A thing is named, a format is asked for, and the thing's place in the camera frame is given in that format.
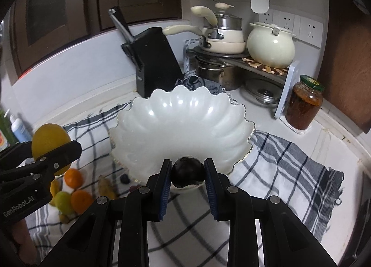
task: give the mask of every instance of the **wooden trivet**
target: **wooden trivet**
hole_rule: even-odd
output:
[[[242,61],[246,62],[248,65],[250,65],[253,68],[256,68],[258,70],[261,70],[263,72],[271,73],[274,75],[281,75],[281,76],[286,76],[287,75],[287,68],[272,68],[266,65],[263,65],[261,63],[256,62],[254,59],[251,57],[248,58],[242,58]]]

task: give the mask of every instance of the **checkered tablecloth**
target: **checkered tablecloth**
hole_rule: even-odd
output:
[[[82,145],[81,158],[71,167],[82,172],[85,179],[82,189],[94,198],[99,196],[99,175],[112,181],[120,197],[129,193],[130,184],[123,185],[119,180],[124,170],[117,167],[109,155],[111,143],[108,137],[108,129],[117,125],[117,113],[128,108],[129,103],[118,105],[64,127],[70,137]],[[229,175],[231,183],[251,196],[267,198],[278,195],[320,241],[331,211],[341,195],[344,174],[327,170],[295,144],[277,136],[256,131],[251,143],[254,145],[251,153]],[[66,185],[63,185],[63,190],[70,191]],[[160,223],[148,222],[150,266],[226,266],[229,222],[213,219],[204,188],[180,195],[171,194],[168,202],[164,220]],[[61,224],[57,209],[50,205],[27,217],[40,260],[71,227],[77,215],[71,216],[71,219],[69,224]],[[257,235],[260,265],[263,266],[258,224]],[[117,252],[114,254],[114,266],[116,264]]]

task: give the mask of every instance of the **bowl rim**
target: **bowl rim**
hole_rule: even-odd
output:
[[[114,154],[112,153],[113,150],[116,148],[116,143],[114,142],[114,140],[113,140],[113,138],[112,138],[111,130],[112,130],[112,129],[115,129],[115,128],[118,127],[118,125],[119,125],[119,114],[120,114],[120,113],[123,113],[123,112],[128,112],[128,111],[130,111],[131,108],[133,107],[134,102],[135,102],[136,99],[140,98],[140,99],[145,99],[145,100],[147,100],[147,99],[149,99],[149,98],[152,96],[152,94],[153,94],[156,90],[162,90],[163,92],[165,92],[165,93],[168,94],[168,93],[174,91],[176,88],[178,88],[178,89],[180,89],[180,88],[184,88],[185,91],[190,91],[190,92],[195,92],[195,91],[196,91],[197,89],[199,89],[199,88],[201,88],[201,89],[206,89],[206,90],[209,92],[209,94],[210,94],[211,96],[214,96],[214,97],[216,97],[216,96],[218,96],[218,95],[220,95],[220,94],[222,94],[222,93],[225,93],[225,94],[229,97],[229,104],[230,104],[230,105],[233,105],[233,106],[242,105],[242,106],[243,106],[243,110],[244,110],[243,117],[244,117],[245,121],[246,121],[246,122],[250,122],[250,123],[253,124],[253,130],[252,130],[251,134],[249,135],[249,137],[247,138],[247,142],[251,145],[251,147],[250,147],[250,149],[248,150],[248,152],[243,156],[243,158],[241,158],[239,161],[237,161],[237,162],[235,162],[235,163],[233,164],[231,171],[228,172],[228,173],[226,174],[227,176],[230,175],[230,174],[233,172],[234,167],[235,167],[238,163],[241,163],[243,160],[246,159],[246,157],[251,153],[252,149],[254,148],[254,145],[250,142],[250,139],[251,139],[251,137],[254,135],[254,133],[255,133],[255,131],[256,131],[256,125],[255,125],[255,122],[254,122],[254,121],[249,121],[249,120],[246,119],[246,106],[245,106],[244,104],[241,104],[241,103],[237,103],[237,104],[232,103],[232,101],[231,101],[231,95],[229,95],[227,92],[223,91],[223,92],[221,92],[221,93],[219,93],[219,94],[213,95],[213,94],[210,92],[210,90],[208,90],[207,87],[205,87],[205,86],[199,86],[198,88],[196,88],[196,89],[194,89],[194,90],[189,90],[187,87],[185,87],[185,86],[183,86],[183,85],[177,85],[177,86],[175,86],[174,89],[172,89],[171,91],[165,91],[165,90],[163,90],[163,89],[161,89],[161,88],[156,88],[156,89],[151,93],[151,95],[150,95],[149,97],[146,97],[146,98],[143,98],[143,97],[141,97],[141,96],[137,96],[137,97],[135,97],[135,98],[131,101],[131,103],[128,105],[128,106],[129,106],[129,109],[127,109],[127,110],[121,110],[121,111],[118,112],[118,114],[117,114],[117,116],[116,116],[117,125],[116,125],[115,127],[112,127],[112,128],[109,128],[109,129],[108,129],[109,140],[110,140],[110,142],[111,142],[111,144],[112,144],[112,149],[111,149],[111,151],[110,151],[110,153],[109,153],[110,157],[112,158],[112,160],[113,160],[113,162],[114,162],[115,164],[119,165],[121,168],[124,169],[124,172],[128,175],[129,179],[130,179],[131,181],[135,182],[136,184],[143,184],[143,182],[140,181],[140,180],[138,180],[138,179],[136,179],[136,178],[134,178],[134,177],[132,177],[132,176],[130,175],[130,168],[127,167],[126,165],[124,165],[122,162],[120,162],[120,161],[119,161],[119,160],[114,156]],[[185,191],[191,191],[191,190],[197,189],[197,188],[199,188],[199,187],[202,187],[204,184],[205,184],[205,182],[203,182],[203,183],[201,183],[201,184],[198,184],[198,185],[188,185],[188,186],[183,187],[183,188],[176,188],[176,187],[174,187],[173,185],[171,185],[171,192],[185,192]]]

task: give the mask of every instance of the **soap bottle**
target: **soap bottle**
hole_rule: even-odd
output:
[[[1,139],[0,139],[0,150],[5,149],[6,147],[13,146],[18,143],[18,140],[14,136],[11,130],[11,123],[6,118],[4,111],[0,109],[0,131],[1,131]]]
[[[26,129],[24,123],[20,118],[16,118],[13,114],[10,115],[10,122],[12,123],[12,132],[19,140],[19,142],[30,142],[32,141],[32,136]]]

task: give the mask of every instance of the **green jar lid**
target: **green jar lid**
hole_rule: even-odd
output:
[[[323,92],[325,90],[325,87],[321,83],[307,75],[300,75],[300,82],[304,83],[306,86],[314,89],[315,91]]]

